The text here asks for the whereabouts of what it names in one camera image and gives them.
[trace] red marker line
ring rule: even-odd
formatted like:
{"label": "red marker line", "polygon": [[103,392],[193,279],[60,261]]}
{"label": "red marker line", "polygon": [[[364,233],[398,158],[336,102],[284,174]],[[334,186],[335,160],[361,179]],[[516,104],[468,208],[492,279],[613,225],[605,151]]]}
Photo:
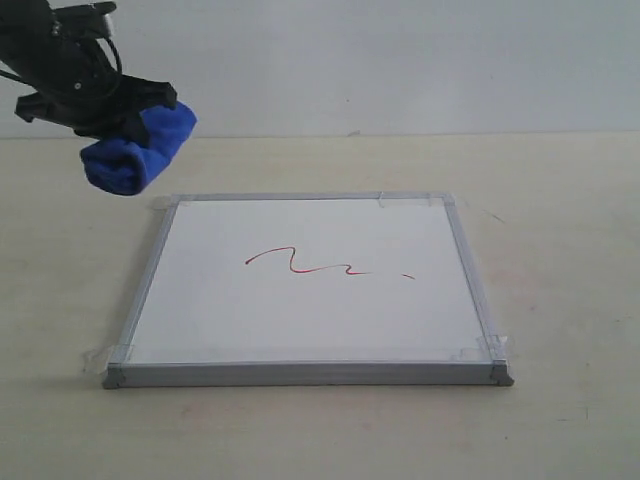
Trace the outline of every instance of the red marker line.
{"label": "red marker line", "polygon": [[[295,268],[293,266],[293,259],[296,256],[296,247],[280,247],[280,248],[273,248],[271,250],[267,250],[266,252],[262,252],[259,253],[258,255],[251,257],[249,260],[245,261],[244,264],[245,265],[249,265],[251,262],[253,262],[254,260],[257,260],[258,258],[262,257],[263,255],[267,255],[268,253],[274,253],[274,252],[282,252],[284,250],[291,250],[291,256],[289,257],[289,270],[291,270],[291,272],[293,273],[313,273],[313,272],[319,272],[320,270],[328,270],[330,268],[344,268],[344,273],[347,275],[370,275],[371,272],[354,272],[353,271],[353,265],[349,264],[349,263],[341,263],[338,265],[329,265],[327,267],[318,267],[318,268],[309,268],[309,269],[298,269]],[[412,277],[411,275],[402,275],[403,277],[406,278],[410,278],[412,280],[415,280],[415,277]]]}

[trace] blue cloth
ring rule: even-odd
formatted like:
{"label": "blue cloth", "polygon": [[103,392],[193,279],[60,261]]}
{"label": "blue cloth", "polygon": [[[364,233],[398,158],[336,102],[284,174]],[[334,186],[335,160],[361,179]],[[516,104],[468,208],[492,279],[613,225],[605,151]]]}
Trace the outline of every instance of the blue cloth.
{"label": "blue cloth", "polygon": [[114,195],[137,195],[171,163],[189,138],[197,118],[182,103],[175,110],[157,106],[141,112],[150,135],[149,147],[107,138],[80,151],[87,180]]}

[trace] whiteboard frame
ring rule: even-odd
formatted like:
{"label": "whiteboard frame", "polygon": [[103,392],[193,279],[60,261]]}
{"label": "whiteboard frame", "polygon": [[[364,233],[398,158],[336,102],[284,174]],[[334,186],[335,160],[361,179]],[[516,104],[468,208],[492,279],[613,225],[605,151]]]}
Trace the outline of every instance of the whiteboard frame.
{"label": "whiteboard frame", "polygon": [[[173,220],[181,203],[256,200],[378,200],[439,202],[445,208],[462,263],[467,285],[482,329],[483,350],[490,361],[476,358],[455,362],[415,363],[299,363],[260,362],[242,364],[129,364],[138,320],[153,283],[156,268],[169,237]],[[122,329],[118,344],[110,353],[102,375],[105,389],[127,387],[196,387],[196,386],[262,386],[262,385],[495,385],[511,386],[514,380],[503,342],[489,312],[486,296],[478,275],[471,248],[463,232],[455,200],[449,193],[430,192],[363,192],[324,194],[205,194],[174,195],[170,198],[162,226],[150,252],[142,280]]]}

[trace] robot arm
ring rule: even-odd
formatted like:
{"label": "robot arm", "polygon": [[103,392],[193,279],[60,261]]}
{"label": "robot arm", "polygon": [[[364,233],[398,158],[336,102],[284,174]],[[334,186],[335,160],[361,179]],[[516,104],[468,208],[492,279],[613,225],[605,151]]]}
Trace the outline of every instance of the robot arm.
{"label": "robot arm", "polygon": [[[18,99],[20,118],[60,124],[83,137],[149,145],[140,112],[175,109],[177,95],[169,83],[122,73],[110,38],[115,9],[113,2],[51,9],[47,0],[0,0],[0,61],[15,72],[0,70],[0,76],[36,90]],[[98,40],[111,48],[115,68]]]}

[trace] red ink mark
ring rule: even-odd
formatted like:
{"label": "red ink mark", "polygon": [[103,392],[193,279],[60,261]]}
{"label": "red ink mark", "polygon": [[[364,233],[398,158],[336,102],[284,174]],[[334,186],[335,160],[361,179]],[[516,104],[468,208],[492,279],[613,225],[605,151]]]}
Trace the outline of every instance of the red ink mark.
{"label": "red ink mark", "polygon": [[[329,265],[327,267],[318,267],[318,268],[310,268],[310,269],[305,269],[305,270],[301,270],[298,268],[295,268],[293,266],[293,259],[296,256],[296,247],[280,247],[280,248],[273,248],[271,250],[267,250],[266,252],[262,252],[259,253],[258,255],[251,257],[249,260],[245,261],[244,264],[245,265],[249,265],[251,262],[253,262],[254,260],[257,260],[258,258],[262,257],[263,255],[266,255],[268,253],[274,253],[274,252],[282,252],[284,250],[291,250],[291,256],[289,257],[289,270],[291,270],[291,272],[293,273],[313,273],[313,272],[319,272],[320,270],[328,270],[330,268],[344,268],[344,273],[347,275],[370,275],[372,272],[354,272],[353,271],[353,265],[349,264],[349,263],[341,263],[338,265]],[[415,277],[412,277],[411,275],[402,275],[403,277],[406,278],[410,278],[412,280],[415,280]]]}

